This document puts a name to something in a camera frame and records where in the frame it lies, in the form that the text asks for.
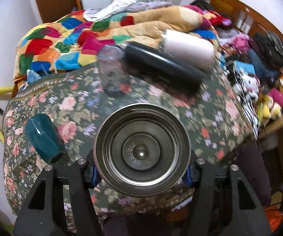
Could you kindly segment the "dark teal ceramic cup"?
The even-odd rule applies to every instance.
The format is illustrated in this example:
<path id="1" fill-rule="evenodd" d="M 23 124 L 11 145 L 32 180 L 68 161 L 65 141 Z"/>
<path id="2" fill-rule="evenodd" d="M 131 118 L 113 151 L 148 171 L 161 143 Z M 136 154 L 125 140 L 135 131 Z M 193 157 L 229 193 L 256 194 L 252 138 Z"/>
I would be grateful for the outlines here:
<path id="1" fill-rule="evenodd" d="M 48 164 L 57 163 L 66 152 L 57 128 L 46 114 L 37 114 L 27 121 L 24 137 Z"/>

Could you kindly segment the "white thermos bottle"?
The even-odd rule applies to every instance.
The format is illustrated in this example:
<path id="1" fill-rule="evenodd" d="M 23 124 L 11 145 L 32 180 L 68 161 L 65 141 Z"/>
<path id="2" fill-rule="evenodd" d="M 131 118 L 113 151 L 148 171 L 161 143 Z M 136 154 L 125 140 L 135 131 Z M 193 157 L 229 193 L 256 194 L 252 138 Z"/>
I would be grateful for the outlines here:
<path id="1" fill-rule="evenodd" d="M 161 36 L 166 54 L 204 71 L 213 64 L 215 49 L 208 40 L 170 29 Z"/>

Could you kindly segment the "wooden bed headboard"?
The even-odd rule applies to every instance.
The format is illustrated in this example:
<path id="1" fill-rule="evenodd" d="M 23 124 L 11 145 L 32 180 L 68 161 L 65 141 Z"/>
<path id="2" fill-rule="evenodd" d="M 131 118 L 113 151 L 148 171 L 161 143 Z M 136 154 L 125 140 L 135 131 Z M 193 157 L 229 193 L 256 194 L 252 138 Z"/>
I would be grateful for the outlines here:
<path id="1" fill-rule="evenodd" d="M 204 1 L 209 3 L 218 13 L 230 17 L 235 29 L 251 37 L 257 32 L 266 34 L 267 31 L 272 31 L 283 41 L 283 34 L 273 23 L 243 2 L 239 0 Z"/>

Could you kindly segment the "colourful patchwork blanket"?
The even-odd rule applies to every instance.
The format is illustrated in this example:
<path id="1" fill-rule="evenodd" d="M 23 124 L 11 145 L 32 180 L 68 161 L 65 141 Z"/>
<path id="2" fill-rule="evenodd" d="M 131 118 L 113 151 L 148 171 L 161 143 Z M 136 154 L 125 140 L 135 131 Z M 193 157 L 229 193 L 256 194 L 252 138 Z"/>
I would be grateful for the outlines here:
<path id="1" fill-rule="evenodd" d="M 25 78 L 28 70 L 48 72 L 75 70 L 96 62 L 105 45 L 136 41 L 157 48 L 167 30 L 216 33 L 210 21 L 189 6 L 169 6 L 141 12 L 122 12 L 102 21 L 84 19 L 84 11 L 37 25 L 19 41 L 13 79 Z"/>

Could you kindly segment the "pile of plush toys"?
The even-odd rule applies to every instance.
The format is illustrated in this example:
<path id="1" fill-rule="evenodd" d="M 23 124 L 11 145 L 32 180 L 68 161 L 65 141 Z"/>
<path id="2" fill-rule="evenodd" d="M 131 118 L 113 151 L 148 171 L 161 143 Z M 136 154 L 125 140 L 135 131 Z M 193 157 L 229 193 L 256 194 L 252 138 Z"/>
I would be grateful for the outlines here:
<path id="1" fill-rule="evenodd" d="M 255 70 L 251 64 L 232 61 L 226 66 L 233 91 L 257 132 L 283 113 L 283 69 Z"/>

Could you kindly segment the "green floral tablecloth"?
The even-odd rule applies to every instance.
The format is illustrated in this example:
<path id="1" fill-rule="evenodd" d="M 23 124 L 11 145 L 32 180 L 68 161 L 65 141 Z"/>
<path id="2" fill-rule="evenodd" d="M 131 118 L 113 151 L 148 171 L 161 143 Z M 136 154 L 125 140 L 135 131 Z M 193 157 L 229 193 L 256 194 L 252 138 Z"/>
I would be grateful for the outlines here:
<path id="1" fill-rule="evenodd" d="M 225 164 L 232 151 L 254 138 L 223 70 L 213 65 L 195 94 L 181 92 L 157 76 L 134 74 L 118 93 L 103 90 L 96 64 L 70 73 L 49 75 L 11 99 L 3 118 L 4 185 L 14 215 L 35 180 L 46 166 L 35 148 L 26 141 L 27 121 L 46 114 L 64 144 L 62 162 L 72 164 L 93 148 L 98 129 L 114 111 L 133 103 L 163 107 L 185 126 L 192 150 L 211 164 Z"/>

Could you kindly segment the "red steel thermos cup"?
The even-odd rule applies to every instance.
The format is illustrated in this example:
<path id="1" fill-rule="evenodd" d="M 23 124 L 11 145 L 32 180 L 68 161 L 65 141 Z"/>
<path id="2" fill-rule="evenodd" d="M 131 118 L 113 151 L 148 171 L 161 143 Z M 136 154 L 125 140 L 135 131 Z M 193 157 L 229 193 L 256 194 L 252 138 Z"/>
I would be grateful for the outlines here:
<path id="1" fill-rule="evenodd" d="M 93 156 L 101 178 L 111 188 L 148 198 L 181 180 L 191 158 L 191 142 L 170 111 L 135 103 L 118 109 L 101 124 Z"/>

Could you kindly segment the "grey white crumpled cloth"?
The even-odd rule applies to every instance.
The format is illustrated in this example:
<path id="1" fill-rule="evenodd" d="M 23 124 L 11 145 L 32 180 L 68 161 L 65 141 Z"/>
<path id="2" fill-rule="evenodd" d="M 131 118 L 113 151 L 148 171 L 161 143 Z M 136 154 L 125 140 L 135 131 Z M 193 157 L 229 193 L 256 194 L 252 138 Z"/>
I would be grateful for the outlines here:
<path id="1" fill-rule="evenodd" d="M 135 13 L 145 10 L 172 6 L 166 1 L 138 2 L 137 0 L 114 0 L 103 9 L 88 9 L 83 13 L 86 21 L 98 22 L 119 13 Z"/>

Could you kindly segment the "black thermos bottle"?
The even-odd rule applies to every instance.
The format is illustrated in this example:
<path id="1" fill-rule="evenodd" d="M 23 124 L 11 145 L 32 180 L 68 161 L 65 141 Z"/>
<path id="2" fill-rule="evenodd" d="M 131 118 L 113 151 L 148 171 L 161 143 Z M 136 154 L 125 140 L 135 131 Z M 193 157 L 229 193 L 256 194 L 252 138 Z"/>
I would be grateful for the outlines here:
<path id="1" fill-rule="evenodd" d="M 207 78 L 202 70 L 147 45 L 126 41 L 121 49 L 128 73 L 149 77 L 179 91 L 194 94 Z"/>

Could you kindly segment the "pink red clothes pile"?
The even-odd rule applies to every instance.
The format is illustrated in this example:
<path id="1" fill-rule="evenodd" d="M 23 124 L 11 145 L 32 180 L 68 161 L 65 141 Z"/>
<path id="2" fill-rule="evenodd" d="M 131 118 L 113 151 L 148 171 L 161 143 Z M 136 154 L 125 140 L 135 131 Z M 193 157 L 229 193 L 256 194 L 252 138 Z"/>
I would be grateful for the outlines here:
<path id="1" fill-rule="evenodd" d="M 229 54 L 248 52 L 251 38 L 233 28 L 233 21 L 230 17 L 217 12 L 204 0 L 196 0 L 185 7 L 198 12 L 207 20 L 205 26 L 193 31 L 194 35 L 212 41 Z"/>

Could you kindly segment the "clear glass cup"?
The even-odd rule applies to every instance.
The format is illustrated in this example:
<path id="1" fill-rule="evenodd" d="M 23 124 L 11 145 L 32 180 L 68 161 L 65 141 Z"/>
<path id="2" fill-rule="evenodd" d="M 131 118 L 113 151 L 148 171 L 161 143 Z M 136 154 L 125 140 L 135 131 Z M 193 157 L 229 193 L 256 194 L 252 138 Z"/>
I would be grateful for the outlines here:
<path id="1" fill-rule="evenodd" d="M 118 45 L 105 45 L 97 53 L 98 70 L 102 88 L 111 97 L 124 95 L 130 86 L 123 50 Z"/>

